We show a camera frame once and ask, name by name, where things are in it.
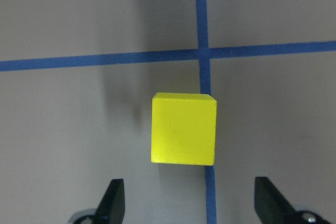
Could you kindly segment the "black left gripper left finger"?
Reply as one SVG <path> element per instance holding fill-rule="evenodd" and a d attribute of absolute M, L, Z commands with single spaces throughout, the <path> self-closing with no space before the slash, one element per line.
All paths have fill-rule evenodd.
<path fill-rule="evenodd" d="M 113 179 L 94 214 L 93 223 L 122 224 L 124 218 L 124 181 Z"/>

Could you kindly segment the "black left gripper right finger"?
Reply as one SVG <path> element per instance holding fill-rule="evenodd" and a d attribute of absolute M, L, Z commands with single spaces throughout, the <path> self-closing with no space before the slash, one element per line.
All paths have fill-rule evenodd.
<path fill-rule="evenodd" d="M 263 224 L 304 223 L 302 213 L 295 211 L 267 177 L 255 178 L 254 208 Z"/>

